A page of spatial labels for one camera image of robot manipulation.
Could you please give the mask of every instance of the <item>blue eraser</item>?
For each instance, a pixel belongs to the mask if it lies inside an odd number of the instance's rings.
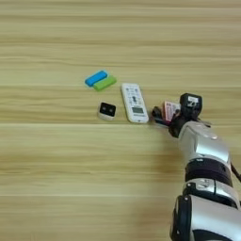
[[[101,81],[103,79],[107,78],[107,72],[105,71],[99,71],[95,74],[93,74],[91,77],[86,79],[86,84],[89,87],[92,87],[95,83],[97,83],[98,81]]]

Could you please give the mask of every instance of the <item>cable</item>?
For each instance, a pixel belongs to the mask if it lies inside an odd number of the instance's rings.
[[[239,180],[239,182],[241,183],[241,175],[238,173],[237,169],[235,168],[235,166],[233,165],[233,163],[231,163],[231,169],[233,174],[236,176],[236,178]]]

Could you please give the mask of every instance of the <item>remote control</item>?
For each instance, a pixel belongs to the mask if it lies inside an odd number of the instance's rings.
[[[136,123],[148,122],[149,117],[139,85],[122,84],[121,92],[128,120]]]

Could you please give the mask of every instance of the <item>wooden table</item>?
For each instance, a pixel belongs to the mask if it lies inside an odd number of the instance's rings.
[[[165,128],[128,122],[120,86],[149,110],[202,95],[241,171],[240,25],[240,0],[0,0],[0,240],[169,240],[184,161]],[[102,69],[118,83],[86,87]]]

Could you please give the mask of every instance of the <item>green eraser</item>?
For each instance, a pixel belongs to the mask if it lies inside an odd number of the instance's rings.
[[[117,82],[117,79],[114,76],[109,75],[106,79],[95,83],[94,84],[94,89],[100,91],[100,90],[102,90],[104,88],[107,88],[107,87],[115,84],[116,82]]]

